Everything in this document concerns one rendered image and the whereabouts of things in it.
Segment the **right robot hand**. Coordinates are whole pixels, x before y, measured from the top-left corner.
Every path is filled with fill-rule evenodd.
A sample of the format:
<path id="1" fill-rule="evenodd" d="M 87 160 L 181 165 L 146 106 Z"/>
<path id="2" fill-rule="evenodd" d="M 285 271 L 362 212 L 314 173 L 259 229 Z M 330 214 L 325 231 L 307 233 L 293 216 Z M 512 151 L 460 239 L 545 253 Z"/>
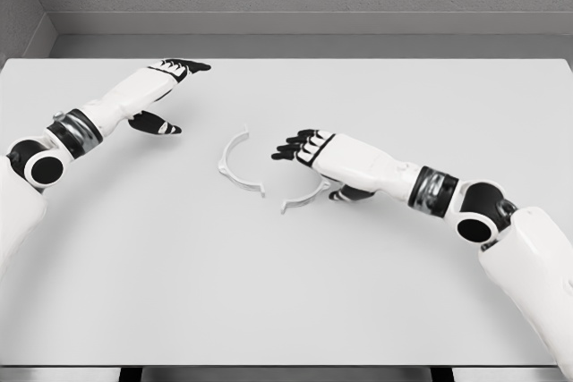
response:
<path id="1" fill-rule="evenodd" d="M 381 190 L 375 164 L 382 152 L 343 133 L 306 129 L 276 147 L 274 160 L 296 161 L 341 184 L 329 194 L 335 201 L 369 199 Z"/>

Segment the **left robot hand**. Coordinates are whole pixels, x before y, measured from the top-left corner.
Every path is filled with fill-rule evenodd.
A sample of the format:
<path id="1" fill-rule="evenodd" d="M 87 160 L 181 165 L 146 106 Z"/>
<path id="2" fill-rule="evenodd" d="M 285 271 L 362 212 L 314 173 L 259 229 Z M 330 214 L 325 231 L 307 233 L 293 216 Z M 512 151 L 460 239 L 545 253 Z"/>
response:
<path id="1" fill-rule="evenodd" d="M 186 77 L 211 69 L 209 64 L 187 59 L 168 58 L 141 68 L 116 85 L 104 97 L 118 115 L 119 121 L 139 132 L 153 135 L 180 134 L 182 129 L 147 108 L 164 98 Z"/>

